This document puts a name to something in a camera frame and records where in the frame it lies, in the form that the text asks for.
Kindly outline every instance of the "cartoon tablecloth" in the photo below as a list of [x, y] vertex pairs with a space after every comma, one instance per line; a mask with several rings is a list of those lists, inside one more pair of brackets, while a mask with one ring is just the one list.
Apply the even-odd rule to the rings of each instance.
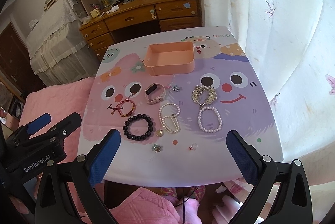
[[[149, 44], [192, 41], [195, 69], [189, 74], [152, 77], [143, 65]], [[165, 87], [173, 83], [178, 92], [167, 89], [165, 100], [148, 105], [144, 90], [152, 83]], [[195, 85], [212, 86], [217, 100], [211, 105], [219, 111], [223, 126], [215, 133], [199, 129], [199, 105], [192, 100]], [[154, 131], [144, 141], [127, 139], [122, 127], [127, 120], [112, 109], [122, 100], [131, 99], [136, 104], [134, 114], [147, 114], [152, 118]], [[178, 121], [180, 132], [164, 132], [159, 123], [160, 107], [172, 102], [180, 107]], [[163, 115], [171, 115], [173, 107], [167, 106]], [[127, 113], [131, 105], [124, 105]], [[202, 125], [216, 129], [218, 119], [214, 112], [205, 111]], [[130, 132], [135, 135], [147, 131], [145, 120], [133, 122]], [[261, 155], [270, 155], [282, 161], [282, 150], [275, 121], [262, 89], [246, 55], [226, 27], [198, 27], [168, 31], [144, 36], [110, 46], [95, 78], [81, 126], [78, 154], [87, 154], [107, 132], [115, 128], [121, 133], [121, 145], [110, 165], [105, 179], [151, 187], [187, 187], [224, 182], [241, 177], [230, 155], [225, 138], [230, 130], [237, 130], [248, 144]], [[162, 146], [155, 153], [151, 147]], [[196, 150], [190, 150], [192, 144]]]

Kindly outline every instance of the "red cartoon nose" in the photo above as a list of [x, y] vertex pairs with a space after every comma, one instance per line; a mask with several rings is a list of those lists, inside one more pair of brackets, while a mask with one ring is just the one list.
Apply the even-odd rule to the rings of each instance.
[[115, 102], [120, 102], [122, 100], [123, 96], [121, 94], [118, 94], [115, 96]]
[[222, 90], [225, 92], [230, 92], [232, 90], [232, 86], [228, 83], [222, 84]]

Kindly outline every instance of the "pink plastic tray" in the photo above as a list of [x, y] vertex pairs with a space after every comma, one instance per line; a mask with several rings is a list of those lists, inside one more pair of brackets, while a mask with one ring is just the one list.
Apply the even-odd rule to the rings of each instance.
[[193, 43], [149, 45], [144, 65], [151, 76], [190, 73], [194, 70]]

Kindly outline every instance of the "pink blanket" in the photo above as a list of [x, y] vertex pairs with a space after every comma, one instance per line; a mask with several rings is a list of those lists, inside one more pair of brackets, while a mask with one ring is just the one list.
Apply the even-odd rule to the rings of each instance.
[[[197, 216], [199, 203], [190, 198], [185, 203], [185, 224], [201, 224]], [[111, 209], [119, 224], [181, 224], [183, 206], [175, 208], [170, 201], [146, 188], [138, 188], [121, 205]], [[88, 217], [82, 221], [91, 224]]]
[[[90, 77], [69, 84], [50, 86], [29, 94], [22, 112], [20, 125], [25, 125], [44, 113], [50, 114], [51, 123], [38, 131], [34, 135], [36, 136], [45, 133], [51, 126], [73, 112], [79, 113], [83, 117], [93, 81], [94, 77]], [[70, 162], [76, 158], [79, 135], [80, 128], [76, 129], [65, 139], [64, 150], [67, 156], [63, 162]], [[74, 185], [69, 183], [69, 187], [78, 211], [84, 212]], [[96, 185], [95, 189], [103, 197], [103, 183]]]

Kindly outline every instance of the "cartoon eye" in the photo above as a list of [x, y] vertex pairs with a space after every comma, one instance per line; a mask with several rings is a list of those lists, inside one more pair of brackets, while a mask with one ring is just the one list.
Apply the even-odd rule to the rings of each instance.
[[113, 85], [107, 86], [101, 93], [103, 100], [109, 100], [115, 94], [115, 87]]
[[230, 81], [232, 85], [238, 88], [244, 88], [248, 85], [248, 78], [241, 72], [233, 72], [230, 75]]
[[125, 88], [125, 96], [129, 97], [130, 95], [136, 93], [135, 95], [132, 96], [132, 98], [136, 97], [138, 94], [140, 94], [141, 90], [142, 90], [142, 84], [140, 82], [138, 81], [131, 82]]
[[213, 87], [214, 89], [220, 86], [220, 79], [217, 75], [212, 73], [207, 73], [201, 76], [200, 78], [200, 85], [205, 87]]

